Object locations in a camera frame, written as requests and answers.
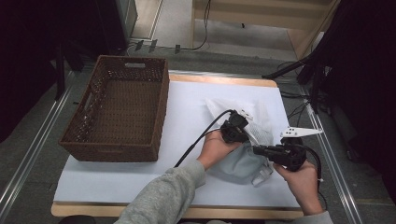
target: brown wicker basket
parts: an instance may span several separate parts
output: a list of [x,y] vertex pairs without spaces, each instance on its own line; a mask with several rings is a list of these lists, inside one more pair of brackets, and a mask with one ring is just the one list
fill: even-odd
[[59,144],[79,161],[156,161],[168,90],[165,59],[102,55]]

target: table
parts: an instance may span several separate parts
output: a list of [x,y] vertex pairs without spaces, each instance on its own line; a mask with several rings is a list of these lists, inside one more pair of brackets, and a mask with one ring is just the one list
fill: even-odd
[[[193,0],[191,43],[194,22],[203,20],[208,0]],[[311,46],[332,21],[340,0],[212,0],[209,20],[288,28],[297,59],[310,52]]]
[[[65,176],[69,175],[69,178],[73,178],[73,186],[71,188],[74,188],[76,185],[78,185],[78,182],[80,179],[82,179],[82,185],[79,185],[77,188],[84,188],[83,185],[87,184],[87,181],[91,181],[88,179],[95,179],[97,176],[99,176],[99,179],[104,178],[103,174],[101,172],[95,173],[98,169],[103,169],[104,167],[106,168],[111,168],[111,167],[117,167],[115,170],[122,170],[125,171],[129,169],[131,166],[135,168],[134,172],[136,174],[127,174],[128,176],[133,176],[135,178],[133,187],[132,185],[126,185],[128,188],[134,188],[136,190],[131,190],[128,189],[128,191],[135,191],[134,194],[137,194],[138,191],[140,191],[140,188],[143,188],[146,185],[146,182],[150,181],[154,177],[163,174],[164,168],[165,167],[172,167],[174,163],[178,160],[179,156],[174,156],[170,155],[170,153],[165,153],[169,152],[169,143],[167,143],[166,139],[172,137],[172,132],[169,132],[169,129],[174,125],[176,127],[179,127],[176,123],[174,122],[179,122],[180,120],[183,120],[182,118],[182,113],[172,113],[173,104],[180,103],[180,99],[177,98],[175,100],[175,94],[179,95],[179,92],[173,92],[172,91],[172,85],[179,85],[181,83],[186,83],[185,88],[187,88],[189,91],[189,94],[191,97],[193,95],[196,95],[197,92],[202,92],[202,89],[197,88],[197,90],[192,90],[191,85],[194,85],[193,83],[197,83],[196,85],[221,85],[222,88],[231,88],[233,90],[236,90],[236,88],[241,88],[241,86],[244,86],[246,88],[249,86],[249,89],[253,89],[252,92],[254,91],[263,91],[263,88],[266,88],[269,92],[277,92],[275,99],[273,100],[275,102],[274,107],[272,107],[270,110],[272,111],[269,114],[280,114],[280,119],[279,123],[274,125],[274,132],[280,133],[283,131],[283,128],[285,126],[288,126],[287,120],[286,120],[286,114],[283,108],[283,103],[280,98],[280,94],[278,92],[278,89],[276,87],[276,84],[272,80],[265,80],[265,79],[246,79],[246,78],[235,78],[235,77],[213,77],[213,76],[205,76],[205,74],[199,74],[199,76],[192,76],[194,73],[190,73],[189,75],[181,75],[181,74],[171,74],[170,79],[171,79],[171,88],[169,92],[169,99],[168,99],[168,109],[167,109],[167,117],[165,118],[165,124],[163,126],[163,138],[162,138],[162,143],[161,143],[161,148],[160,148],[160,159],[159,161],[152,163],[152,164],[137,164],[134,166],[134,164],[98,164],[97,162],[78,162],[76,160],[73,160],[73,158],[69,158],[68,162],[66,163],[66,166],[64,168],[64,172],[61,176],[61,179],[59,181],[59,185],[57,188],[57,192],[55,194],[54,198],[54,203],[51,208],[51,213],[57,217],[65,217],[65,216],[73,216],[73,215],[89,215],[89,216],[94,216],[94,217],[117,217],[122,209],[128,204],[129,201],[131,201],[134,198],[134,195],[132,195],[132,198],[130,195],[126,197],[125,200],[125,195],[121,195],[121,199],[111,199],[110,201],[116,201],[112,203],[104,203],[104,201],[100,201],[96,196],[93,198],[90,198],[90,195],[86,195],[88,191],[82,190],[82,192],[78,192],[78,190],[73,190],[67,187],[67,183],[64,182],[66,179]],[[203,105],[197,104],[195,101],[191,101],[190,105],[186,105],[187,108],[190,108],[192,110],[195,110],[195,106],[201,107]],[[202,127],[197,127],[197,132],[201,133],[203,131]],[[179,140],[179,144],[182,145],[183,141],[186,141],[191,144],[191,140],[184,140],[181,139]],[[274,139],[275,142],[280,141],[280,136],[275,136]],[[186,158],[185,162],[188,162],[188,160],[194,160],[196,158],[196,153],[199,153],[198,150],[193,150],[189,157]],[[79,169],[78,167],[83,167],[83,172],[84,174],[81,173],[76,173],[74,172],[75,170]],[[141,173],[148,168],[149,173]],[[246,197],[246,196],[251,196],[258,198],[256,193],[264,193],[263,197],[268,197],[271,198],[273,197],[272,194],[275,192],[278,195],[271,200],[267,201],[267,205],[260,205],[261,200],[256,200],[255,204],[251,205],[254,203],[253,201],[255,200],[254,198],[250,198],[250,201],[248,202],[238,202],[236,203],[230,203],[227,202],[225,204],[224,202],[221,202],[223,204],[218,204],[218,202],[210,202],[207,198],[210,198],[211,194],[213,193],[218,193],[219,188],[221,188],[224,183],[221,180],[216,179],[214,176],[208,176],[206,185],[200,187],[197,192],[196,192],[196,197],[194,199],[194,202],[191,205],[191,208],[186,212],[184,215],[184,218],[260,218],[260,219],[294,219],[297,217],[301,217],[303,215],[301,209],[299,208],[297,202],[295,202],[294,197],[292,196],[289,188],[287,187],[286,182],[283,180],[283,178],[280,175],[273,175],[270,179],[270,181],[273,181],[273,185],[268,184],[266,187],[263,187],[263,189],[254,189],[251,186],[246,186],[246,185],[235,185],[235,184],[227,184],[227,189],[230,189],[230,191],[234,194],[236,190],[239,189],[245,189],[249,188],[246,192],[242,192],[239,190],[241,197]],[[124,178],[120,180],[118,177],[110,177],[108,180],[111,180],[111,178],[117,178],[117,181],[126,181]],[[70,191],[72,192],[71,197],[61,193],[60,191]],[[119,189],[111,189],[111,192],[118,192],[120,191]],[[218,195],[220,198],[227,197],[227,194],[221,196]]]

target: gray sleeve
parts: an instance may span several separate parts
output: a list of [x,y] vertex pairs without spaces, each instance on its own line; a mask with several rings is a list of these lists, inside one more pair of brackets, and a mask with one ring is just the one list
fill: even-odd
[[204,183],[205,169],[198,161],[169,169],[148,183],[115,223],[175,224],[189,208],[195,189]]
[[330,218],[329,212],[326,211],[318,215],[296,218],[291,223],[292,224],[311,224],[311,223],[332,224],[332,219]]

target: gray carpet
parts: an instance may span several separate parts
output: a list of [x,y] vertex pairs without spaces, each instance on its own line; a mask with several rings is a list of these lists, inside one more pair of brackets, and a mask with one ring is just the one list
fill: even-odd
[[[258,57],[241,57],[205,52],[181,51],[175,54],[172,49],[155,49],[149,53],[148,48],[139,51],[130,49],[131,56],[165,57],[171,70],[217,72],[239,74],[245,77],[260,78],[260,75],[270,74],[278,69],[283,62],[267,60]],[[59,176],[64,167],[68,153],[58,145],[67,122],[70,120],[90,77],[93,62],[86,62],[87,66],[81,74],[77,74],[76,82],[67,99],[64,109],[55,122],[48,139],[41,149],[35,165],[27,177],[21,192],[11,207],[5,223],[58,223],[60,218],[50,213],[53,194],[56,190]],[[295,82],[296,74],[290,72],[285,77],[276,80],[282,91],[299,93],[299,86]],[[24,153],[30,146],[41,123],[53,104],[55,87],[51,88],[40,102],[23,119],[14,133],[0,144],[0,184],[3,189],[13,176],[21,162]],[[302,99],[283,98],[287,114],[299,106]],[[347,158],[347,146],[332,118],[326,113],[319,113],[326,134],[329,136],[334,154],[344,172],[353,196],[361,211],[365,223],[395,223],[396,208],[389,200],[389,196],[382,184],[381,176],[365,163],[354,163]],[[296,124],[298,116],[290,119],[290,125]],[[306,113],[302,114],[300,127],[311,128],[312,123]],[[304,144],[321,153],[318,139],[315,136],[304,138]],[[347,213],[340,200],[338,191],[332,181],[327,164],[323,159],[323,178],[320,191],[326,198],[328,210],[334,223],[348,223]],[[115,217],[97,217],[97,223],[112,223]],[[281,221],[266,221],[265,223],[284,223]]]

